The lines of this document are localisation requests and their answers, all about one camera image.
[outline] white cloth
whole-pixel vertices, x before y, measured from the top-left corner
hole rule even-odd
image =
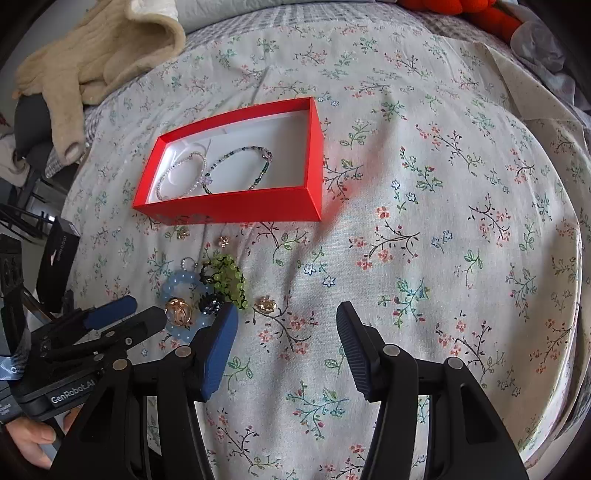
[[[24,160],[14,163],[14,135],[0,136],[0,177],[15,187],[22,187],[27,181],[29,164]]]
[[[417,358],[470,362],[528,464],[580,388],[591,326],[580,124],[494,49],[391,12],[188,49],[108,100],[70,190],[63,216],[82,234],[70,282],[78,306],[128,292],[139,309],[161,305],[180,260],[212,255],[221,235],[251,304],[277,301],[272,316],[242,313],[222,385],[198,406],[218,479],[358,480],[377,406],[357,392],[340,349],[343,300]],[[178,226],[131,209],[159,135],[295,96],[316,98],[325,133],[322,222],[193,225],[179,240]],[[177,345],[163,332],[130,358]],[[427,412],[421,398],[412,478],[422,477]]]

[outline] screw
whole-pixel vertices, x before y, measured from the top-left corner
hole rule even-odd
[[[456,370],[461,370],[462,367],[464,366],[464,362],[462,361],[461,358],[458,358],[456,356],[453,356],[451,358],[447,359],[447,364],[452,367],[455,368]]]
[[[388,356],[398,356],[400,355],[400,348],[396,345],[392,345],[391,343],[384,345],[384,353]]]
[[[191,352],[191,347],[189,347],[188,345],[182,345],[174,351],[175,355],[181,358],[191,355]]]
[[[127,360],[125,358],[119,358],[113,362],[113,370],[125,370],[127,368]]]

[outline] jewelry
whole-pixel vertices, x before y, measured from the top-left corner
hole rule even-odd
[[[213,270],[211,275],[206,274],[208,269]],[[203,284],[213,285],[225,301],[231,301],[241,310],[248,308],[244,291],[246,279],[230,255],[217,254],[204,262],[199,277]]]
[[[187,260],[193,262],[193,266],[191,268],[187,268]],[[186,270],[188,272],[192,272],[195,270],[196,266],[197,266],[197,262],[194,259],[192,259],[191,257],[185,257],[181,260],[181,268],[183,270]]]
[[[221,236],[217,239],[217,245],[219,248],[227,247],[228,243],[230,243],[230,239],[227,236]]]
[[[185,266],[185,264],[190,265],[191,261],[194,262],[194,260],[190,257],[185,257],[183,260],[185,260],[185,262],[181,262],[183,266]],[[188,271],[186,269],[173,272],[172,275],[170,275],[166,282],[164,282],[162,285],[162,289],[160,291],[160,301],[169,309],[172,308],[172,310],[169,310],[167,313],[169,321],[166,324],[166,331],[170,335],[190,343],[191,340],[193,340],[197,330],[202,327],[210,326],[215,317],[214,315],[202,314],[196,309],[195,306],[193,306],[193,311],[189,312],[186,307],[183,309],[178,309],[178,305],[176,304],[170,306],[167,304],[169,300],[172,300],[173,298],[179,298],[174,294],[174,290],[183,283],[191,285],[192,293],[190,303],[193,303],[193,305],[197,304],[197,299],[200,296],[213,293],[213,288],[209,285],[204,285],[201,283],[194,271]],[[178,312],[176,317],[173,316],[173,312]]]
[[[199,300],[199,310],[205,315],[217,313],[222,308],[224,297],[220,293],[206,293]]]
[[[265,295],[258,299],[252,306],[258,313],[270,314],[277,308],[277,302],[273,300],[269,295]]]
[[[201,169],[199,171],[199,175],[197,176],[197,180],[195,181],[195,183],[193,183],[191,188],[189,188],[186,192],[184,192],[176,197],[163,197],[162,193],[160,192],[160,188],[162,187],[162,182],[164,181],[164,179],[168,176],[168,174],[170,172],[172,172],[179,165],[182,165],[188,161],[191,161],[193,159],[194,155],[200,157],[202,160]],[[178,198],[184,197],[185,195],[188,195],[194,189],[196,189],[200,183],[204,182],[204,176],[203,176],[204,170],[205,170],[205,157],[203,155],[201,155],[199,152],[192,152],[191,154],[189,154],[189,156],[187,158],[184,158],[181,161],[178,161],[175,164],[169,166],[169,168],[167,168],[166,171],[160,176],[160,178],[158,179],[158,183],[156,184],[156,198],[162,202],[164,200],[178,199]]]
[[[181,228],[179,228],[177,231],[177,239],[179,239],[179,240],[185,240],[186,238],[188,238],[190,236],[191,236],[191,232],[189,232],[189,229],[184,225]]]
[[[249,147],[237,148],[236,150],[232,150],[231,152],[226,153],[219,160],[214,162],[214,164],[211,167],[209,167],[209,170],[203,176],[203,181],[201,184],[205,193],[207,193],[208,195],[213,195],[213,193],[207,188],[207,186],[211,185],[212,181],[213,181],[212,176],[211,176],[213,169],[215,167],[217,167],[220,163],[222,163],[224,160],[226,160],[227,158],[230,158],[232,155],[235,155],[236,153],[242,152],[245,150],[258,150],[259,152],[261,152],[262,159],[265,160],[265,166],[262,168],[261,173],[259,173],[259,176],[257,178],[255,178],[255,181],[252,182],[252,185],[250,187],[248,187],[248,190],[252,190],[254,187],[256,187],[258,185],[258,183],[262,179],[262,176],[268,170],[269,164],[273,161],[273,154],[270,152],[270,150],[266,149],[265,147],[257,147],[256,145],[251,145]]]
[[[164,309],[166,318],[170,323],[177,327],[190,328],[194,321],[191,320],[193,315],[193,307],[180,298],[172,298],[166,302]]]

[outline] floral pattern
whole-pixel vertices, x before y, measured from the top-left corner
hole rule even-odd
[[[584,376],[591,176],[582,137],[548,120],[552,112],[518,120],[535,117],[508,99],[541,105],[543,89],[511,90],[535,80],[496,50],[439,41],[396,6],[364,8],[387,8],[388,21],[253,26],[189,41],[103,103],[64,207],[82,235],[70,279],[78,307],[125,294],[140,311],[163,307],[161,286],[181,259],[211,257],[222,235],[248,301],[276,299],[272,313],[241,313],[220,388],[197,406],[216,478],[359,480],[377,409],[357,392],[335,328],[344,300],[417,358],[461,357],[524,460],[535,461]],[[500,77],[503,61],[518,81]],[[163,133],[305,96],[316,98],[324,132],[320,223],[165,226],[132,210]],[[181,343],[161,332],[129,357],[152,361]],[[573,348],[581,365],[567,374]],[[428,411],[421,397],[412,479],[422,478]]]

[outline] finger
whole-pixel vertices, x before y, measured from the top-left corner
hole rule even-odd
[[[6,427],[13,439],[39,444],[53,443],[56,441],[56,433],[49,425],[26,417],[13,420]]]
[[[81,409],[82,407],[75,407],[71,409],[70,413],[64,417],[64,433],[68,433]]]
[[[45,470],[49,470],[51,468],[51,460],[45,454],[45,452],[41,450],[41,447],[39,447],[38,444],[27,442],[21,439],[15,439],[14,443],[25,460],[27,460],[29,463],[32,463],[37,467],[44,468]]]

